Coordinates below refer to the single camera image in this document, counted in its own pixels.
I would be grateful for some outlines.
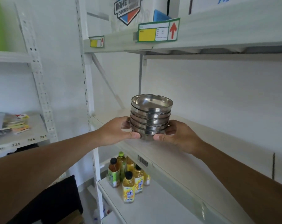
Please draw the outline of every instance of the red up arrow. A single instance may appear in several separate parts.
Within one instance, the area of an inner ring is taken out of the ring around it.
[[[177,31],[177,27],[176,27],[175,23],[173,23],[170,30],[169,30],[169,32],[172,32],[171,39],[173,39],[175,31]]]

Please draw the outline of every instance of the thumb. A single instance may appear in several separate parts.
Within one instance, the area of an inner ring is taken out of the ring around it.
[[[173,137],[172,136],[166,135],[166,134],[161,134],[161,133],[155,134],[154,140],[173,143]]]
[[[124,139],[139,139],[140,137],[138,132],[124,132]]]

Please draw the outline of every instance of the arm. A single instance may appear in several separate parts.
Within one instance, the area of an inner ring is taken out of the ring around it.
[[[100,129],[64,141],[0,158],[0,223],[6,223],[62,173],[91,150],[140,138],[129,117],[115,118]]]
[[[171,120],[166,135],[155,140],[173,143],[201,159],[255,223],[282,223],[282,185],[201,140],[186,124]]]

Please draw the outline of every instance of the forearm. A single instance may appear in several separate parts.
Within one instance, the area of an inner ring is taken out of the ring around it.
[[[282,223],[282,185],[202,143],[201,159],[255,223]]]
[[[62,173],[98,146],[99,136],[93,131],[0,158],[0,223],[16,215]]]

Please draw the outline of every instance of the hand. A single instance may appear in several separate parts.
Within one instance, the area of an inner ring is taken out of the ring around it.
[[[114,118],[96,130],[100,138],[101,146],[113,145],[125,139],[138,139],[140,134],[137,132],[125,132],[121,129],[130,129],[130,117]]]
[[[166,134],[155,134],[154,140],[166,141],[180,147],[180,150],[193,154],[200,149],[205,142],[189,126],[177,120],[170,120]]]

